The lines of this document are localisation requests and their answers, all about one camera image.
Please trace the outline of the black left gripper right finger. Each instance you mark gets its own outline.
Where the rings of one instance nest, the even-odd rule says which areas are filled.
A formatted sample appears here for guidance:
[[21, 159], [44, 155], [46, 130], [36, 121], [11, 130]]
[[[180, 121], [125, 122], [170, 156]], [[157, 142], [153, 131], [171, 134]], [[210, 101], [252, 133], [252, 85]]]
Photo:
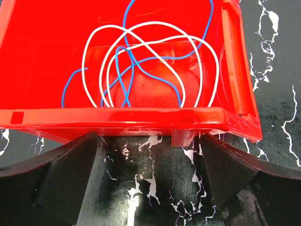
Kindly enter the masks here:
[[227, 226], [299, 226], [301, 173], [211, 135], [199, 139], [214, 201]]

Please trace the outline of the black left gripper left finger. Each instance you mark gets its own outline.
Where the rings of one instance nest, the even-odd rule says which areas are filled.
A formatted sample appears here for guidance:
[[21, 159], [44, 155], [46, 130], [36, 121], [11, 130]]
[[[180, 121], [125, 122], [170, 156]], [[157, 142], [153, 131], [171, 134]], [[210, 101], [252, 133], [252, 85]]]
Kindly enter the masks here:
[[98, 146], [87, 133], [61, 147], [0, 169], [2, 226], [77, 223]]

